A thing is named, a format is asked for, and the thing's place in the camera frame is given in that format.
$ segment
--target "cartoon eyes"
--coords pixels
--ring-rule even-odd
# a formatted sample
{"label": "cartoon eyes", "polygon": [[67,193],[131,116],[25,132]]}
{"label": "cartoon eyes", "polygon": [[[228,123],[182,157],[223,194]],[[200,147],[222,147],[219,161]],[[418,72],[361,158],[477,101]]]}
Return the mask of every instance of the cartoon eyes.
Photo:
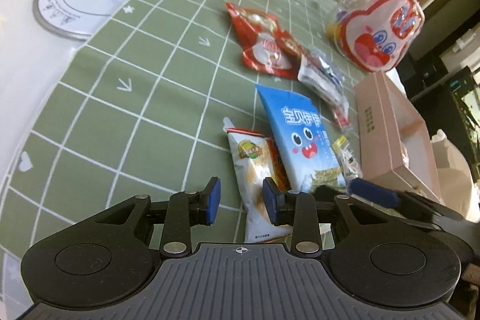
{"label": "cartoon eyes", "polygon": [[314,138],[313,138],[313,137],[314,137],[313,134],[311,134],[311,131],[310,131],[310,129],[308,129],[308,128],[303,128],[303,134],[305,135],[305,137],[307,138],[307,140],[313,140],[313,139],[314,139]]}
{"label": "cartoon eyes", "polygon": [[293,133],[291,134],[291,137],[292,137],[293,143],[294,143],[297,147],[299,147],[299,146],[302,145],[302,141],[301,141],[302,139],[300,138],[300,135],[299,135],[298,133],[293,132]]}
{"label": "cartoon eyes", "polygon": [[373,39],[377,45],[384,43],[387,39],[387,32],[386,31],[378,31],[373,35]]}
{"label": "cartoon eyes", "polygon": [[383,46],[382,48],[382,52],[383,53],[386,53],[387,55],[391,54],[395,48],[397,47],[397,44],[395,43],[388,43],[386,45]]}

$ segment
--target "white arrow print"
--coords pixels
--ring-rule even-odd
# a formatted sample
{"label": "white arrow print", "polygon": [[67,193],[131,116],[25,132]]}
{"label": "white arrow print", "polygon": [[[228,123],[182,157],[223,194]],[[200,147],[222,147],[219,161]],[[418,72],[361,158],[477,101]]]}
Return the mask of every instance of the white arrow print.
{"label": "white arrow print", "polygon": [[126,83],[125,83],[123,80],[121,80],[120,78],[118,78],[118,81],[123,85],[123,87],[118,86],[118,87],[117,87],[117,90],[131,92],[131,79],[130,79],[130,78],[128,78],[128,84],[126,84]]}
{"label": "white arrow print", "polygon": [[210,46],[210,41],[208,39],[198,38],[198,43],[200,45]]}

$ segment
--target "white snack bag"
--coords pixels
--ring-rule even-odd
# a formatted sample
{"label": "white snack bag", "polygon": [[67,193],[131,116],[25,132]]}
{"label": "white snack bag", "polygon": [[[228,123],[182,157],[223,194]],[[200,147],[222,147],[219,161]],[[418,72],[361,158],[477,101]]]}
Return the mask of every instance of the white snack bag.
{"label": "white snack bag", "polygon": [[238,189],[247,210],[245,243],[259,243],[284,238],[291,226],[273,226],[263,203],[262,184],[272,177],[278,188],[290,186],[272,138],[245,129],[226,129],[237,176]]}

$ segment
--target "wall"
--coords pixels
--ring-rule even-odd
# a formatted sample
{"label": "wall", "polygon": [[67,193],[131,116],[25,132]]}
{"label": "wall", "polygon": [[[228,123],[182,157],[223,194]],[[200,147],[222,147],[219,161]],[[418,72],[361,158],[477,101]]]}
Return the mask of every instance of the wall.
{"label": "wall", "polygon": [[436,0],[427,8],[428,20],[410,46],[414,60],[420,59],[447,38],[480,9],[480,0]]}

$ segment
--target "pink box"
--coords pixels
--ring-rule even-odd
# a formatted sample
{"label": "pink box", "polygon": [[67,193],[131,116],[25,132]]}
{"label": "pink box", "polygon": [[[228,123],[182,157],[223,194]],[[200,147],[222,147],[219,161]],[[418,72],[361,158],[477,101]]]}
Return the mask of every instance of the pink box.
{"label": "pink box", "polygon": [[[359,82],[355,94],[363,178],[442,203],[427,126],[412,103],[383,72]],[[408,167],[401,142],[409,156]]]}

